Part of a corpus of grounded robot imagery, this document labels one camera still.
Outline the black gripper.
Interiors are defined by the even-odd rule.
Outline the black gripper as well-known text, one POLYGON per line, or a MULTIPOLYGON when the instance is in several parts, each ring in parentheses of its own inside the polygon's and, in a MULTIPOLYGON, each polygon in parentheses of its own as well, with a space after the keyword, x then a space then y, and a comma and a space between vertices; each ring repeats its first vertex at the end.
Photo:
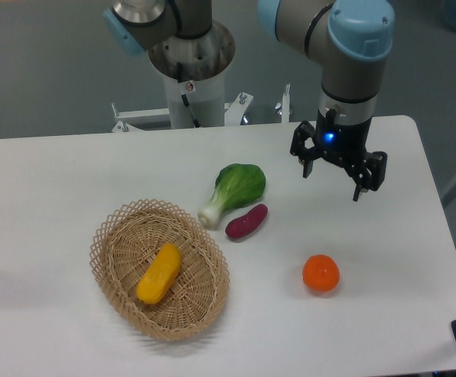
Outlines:
POLYGON ((376 192, 385 180, 388 154, 366 149, 372 118, 361 123, 342 124, 335 109, 318 110, 316 128, 302 121, 294 130, 290 154, 303 166, 302 177, 307 178, 317 159, 325 159, 345 168, 356 187, 352 200, 357 202, 364 192, 376 192), (315 137, 315 144, 307 147, 306 141, 315 137))

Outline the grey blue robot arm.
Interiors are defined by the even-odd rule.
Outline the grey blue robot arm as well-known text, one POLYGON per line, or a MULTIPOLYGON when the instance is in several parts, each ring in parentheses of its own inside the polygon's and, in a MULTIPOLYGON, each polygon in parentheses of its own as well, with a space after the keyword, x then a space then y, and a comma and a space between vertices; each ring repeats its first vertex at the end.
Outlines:
MULTIPOLYGON (((379 189, 388 157, 367 135, 392 48, 395 14, 386 1, 260 1, 261 26, 323 69, 315 124, 302 122, 290 152, 304 175, 317 159, 343 168, 355 195, 379 189)), ((231 32, 209 1, 115 1, 104 21, 128 53, 148 54, 163 77, 175 128, 223 126, 231 32)))

